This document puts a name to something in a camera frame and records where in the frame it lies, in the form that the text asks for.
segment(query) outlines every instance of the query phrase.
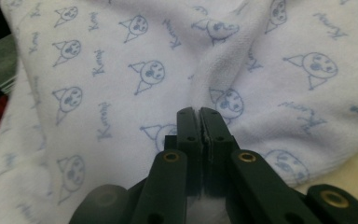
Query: white fabric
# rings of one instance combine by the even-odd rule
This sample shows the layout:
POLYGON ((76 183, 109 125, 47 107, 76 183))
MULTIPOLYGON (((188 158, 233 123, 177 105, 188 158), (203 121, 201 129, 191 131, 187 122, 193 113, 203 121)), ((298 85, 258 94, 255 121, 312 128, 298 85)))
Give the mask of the white fabric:
POLYGON ((0 4, 19 51, 0 223, 67 223, 92 189, 130 188, 188 106, 218 110, 291 186, 358 151, 358 2, 0 4))

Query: white blanket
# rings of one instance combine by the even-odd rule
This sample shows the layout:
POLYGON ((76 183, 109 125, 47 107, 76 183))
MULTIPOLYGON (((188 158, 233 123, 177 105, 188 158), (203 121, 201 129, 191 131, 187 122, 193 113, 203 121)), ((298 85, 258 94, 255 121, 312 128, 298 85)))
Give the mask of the white blanket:
POLYGON ((188 106, 219 111, 290 186, 358 151, 358 1, 0 4, 19 51, 0 223, 67 223, 92 189, 130 188, 188 106))

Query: clip jaw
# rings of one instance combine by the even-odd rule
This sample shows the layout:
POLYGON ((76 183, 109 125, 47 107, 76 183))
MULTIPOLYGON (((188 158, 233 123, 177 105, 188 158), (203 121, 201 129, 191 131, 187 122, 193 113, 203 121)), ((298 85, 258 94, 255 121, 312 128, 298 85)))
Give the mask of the clip jaw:
POLYGON ((70 224, 185 224, 186 196, 226 197, 232 224, 358 223, 358 201, 348 192, 319 185, 306 196, 290 189, 257 153, 240 150, 221 115, 189 107, 177 113, 177 135, 147 179, 131 189, 93 190, 70 224))

